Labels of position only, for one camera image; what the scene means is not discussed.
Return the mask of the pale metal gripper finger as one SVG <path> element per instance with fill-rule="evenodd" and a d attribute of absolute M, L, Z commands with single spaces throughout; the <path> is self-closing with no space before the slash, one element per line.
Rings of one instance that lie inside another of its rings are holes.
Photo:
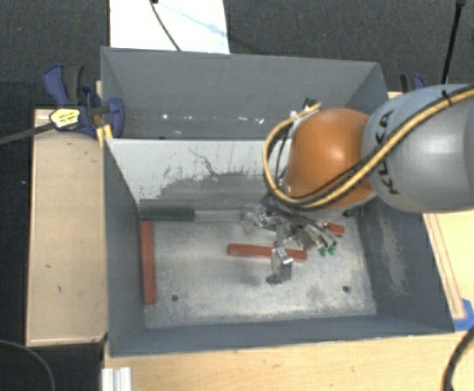
<path fill-rule="evenodd" d="M 270 254 L 272 273 L 266 278 L 269 285 L 278 285 L 292 278 L 293 258 L 285 248 L 273 248 Z"/>
<path fill-rule="evenodd" d="M 252 234 L 255 230 L 270 230 L 270 217 L 263 211 L 247 211 L 243 214 L 242 227 L 246 234 Z"/>

